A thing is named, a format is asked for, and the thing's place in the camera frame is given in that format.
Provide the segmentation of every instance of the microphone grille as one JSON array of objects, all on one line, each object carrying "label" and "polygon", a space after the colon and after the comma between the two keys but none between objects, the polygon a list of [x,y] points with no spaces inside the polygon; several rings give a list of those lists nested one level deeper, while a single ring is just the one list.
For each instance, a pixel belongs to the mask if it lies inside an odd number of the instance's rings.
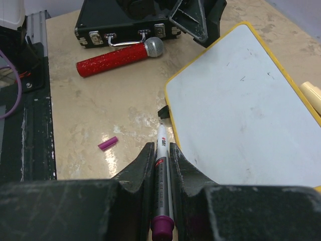
[{"label": "microphone grille", "polygon": [[164,43],[158,37],[151,37],[144,44],[149,57],[158,57],[164,51]]}]

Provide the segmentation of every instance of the microphone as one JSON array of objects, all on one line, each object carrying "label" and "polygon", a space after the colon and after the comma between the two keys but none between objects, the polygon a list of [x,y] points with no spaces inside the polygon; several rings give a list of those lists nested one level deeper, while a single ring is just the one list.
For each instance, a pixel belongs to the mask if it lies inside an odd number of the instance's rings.
[{"label": "microphone", "polygon": [[134,44],[127,48],[80,61],[76,63],[76,68],[79,75],[85,78],[147,57],[158,57],[163,51],[162,40],[151,37],[144,43]]}]

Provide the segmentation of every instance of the whiteboard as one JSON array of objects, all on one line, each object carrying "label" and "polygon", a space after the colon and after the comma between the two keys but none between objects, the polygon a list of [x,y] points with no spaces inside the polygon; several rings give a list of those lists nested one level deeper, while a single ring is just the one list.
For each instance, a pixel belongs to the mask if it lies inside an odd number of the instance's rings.
[{"label": "whiteboard", "polygon": [[172,77],[165,93],[183,154],[213,181],[321,185],[320,119],[249,23]]}]

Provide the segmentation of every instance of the beige table surface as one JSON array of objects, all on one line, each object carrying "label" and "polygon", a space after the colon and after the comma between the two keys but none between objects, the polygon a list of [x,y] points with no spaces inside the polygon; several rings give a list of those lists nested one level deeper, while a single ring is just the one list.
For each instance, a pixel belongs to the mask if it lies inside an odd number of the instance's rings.
[{"label": "beige table surface", "polygon": [[[112,51],[83,49],[74,36],[79,11],[47,20],[58,179],[110,178],[156,140],[165,82],[204,49],[189,35],[165,41],[166,52],[86,79],[75,63]],[[297,84],[321,87],[321,47],[264,0],[229,0],[221,34],[249,21]],[[102,152],[97,145],[117,136]]]}]

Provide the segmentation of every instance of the purple chalk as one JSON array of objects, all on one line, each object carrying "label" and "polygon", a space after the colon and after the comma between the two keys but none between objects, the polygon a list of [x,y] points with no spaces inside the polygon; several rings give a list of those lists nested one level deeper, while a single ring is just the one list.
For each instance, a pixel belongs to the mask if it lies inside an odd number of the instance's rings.
[{"label": "purple chalk", "polygon": [[151,220],[152,241],[172,241],[174,221],[164,215],[154,217]]},{"label": "purple chalk", "polygon": [[109,140],[99,144],[98,147],[102,151],[104,151],[104,150],[108,149],[109,147],[115,145],[117,142],[118,142],[118,138],[117,137],[113,137],[113,138],[110,138]]}]

